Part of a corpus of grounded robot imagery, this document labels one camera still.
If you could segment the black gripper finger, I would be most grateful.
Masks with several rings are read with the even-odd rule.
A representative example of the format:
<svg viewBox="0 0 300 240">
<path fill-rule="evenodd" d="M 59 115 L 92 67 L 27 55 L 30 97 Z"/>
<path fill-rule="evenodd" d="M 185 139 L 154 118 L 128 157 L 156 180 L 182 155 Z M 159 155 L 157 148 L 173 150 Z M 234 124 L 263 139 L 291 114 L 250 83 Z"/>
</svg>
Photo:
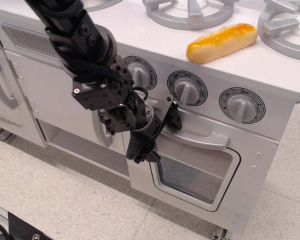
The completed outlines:
<svg viewBox="0 0 300 240">
<path fill-rule="evenodd" d="M 149 163 L 157 163 L 160 159 L 161 157 L 156 151 L 151 151 L 149 154 L 138 154 L 133 161 L 137 164 L 144 161 Z"/>
<path fill-rule="evenodd" d="M 167 124 L 174 129 L 182 129 L 181 115 L 179 113 L 178 104 L 175 101 L 172 102 L 169 108 L 167 114 Z"/>
</svg>

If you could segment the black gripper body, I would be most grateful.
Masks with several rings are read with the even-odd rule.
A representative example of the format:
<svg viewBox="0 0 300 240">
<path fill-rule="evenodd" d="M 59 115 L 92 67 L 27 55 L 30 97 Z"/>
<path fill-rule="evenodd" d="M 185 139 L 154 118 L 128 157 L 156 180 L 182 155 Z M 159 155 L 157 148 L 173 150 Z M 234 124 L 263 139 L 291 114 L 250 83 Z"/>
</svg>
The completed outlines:
<svg viewBox="0 0 300 240">
<path fill-rule="evenodd" d="M 167 125 L 168 112 L 173 101 L 172 96 L 167 96 L 148 106 L 150 111 L 148 124 L 141 129 L 130 132 L 127 159 L 134 160 L 139 154 L 149 154 L 151 151 L 156 151 L 156 139 Z"/>
</svg>

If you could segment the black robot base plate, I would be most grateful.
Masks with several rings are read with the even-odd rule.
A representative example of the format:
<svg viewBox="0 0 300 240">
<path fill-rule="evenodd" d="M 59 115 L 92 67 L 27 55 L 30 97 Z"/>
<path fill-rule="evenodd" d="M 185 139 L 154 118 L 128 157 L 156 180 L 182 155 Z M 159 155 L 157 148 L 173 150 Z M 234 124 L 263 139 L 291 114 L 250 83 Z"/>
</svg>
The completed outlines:
<svg viewBox="0 0 300 240">
<path fill-rule="evenodd" d="M 13 236 L 15 240 L 52 240 L 46 233 L 11 212 L 8 212 L 8 233 Z"/>
</svg>

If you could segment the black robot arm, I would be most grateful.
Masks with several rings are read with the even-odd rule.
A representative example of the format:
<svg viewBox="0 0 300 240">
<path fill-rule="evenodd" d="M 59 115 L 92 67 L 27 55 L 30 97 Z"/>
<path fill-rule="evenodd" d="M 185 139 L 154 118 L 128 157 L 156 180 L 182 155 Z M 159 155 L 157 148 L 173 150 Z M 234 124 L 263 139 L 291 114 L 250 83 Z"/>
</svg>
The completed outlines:
<svg viewBox="0 0 300 240">
<path fill-rule="evenodd" d="M 28 5 L 45 25 L 60 65 L 72 77 L 73 97 L 97 112 L 108 134 L 129 132 L 126 157 L 135 163 L 160 160 L 156 139 L 165 125 L 182 128 L 172 96 L 156 104 L 140 97 L 132 74 L 117 54 L 106 28 L 94 24 L 79 0 L 30 0 Z"/>
</svg>

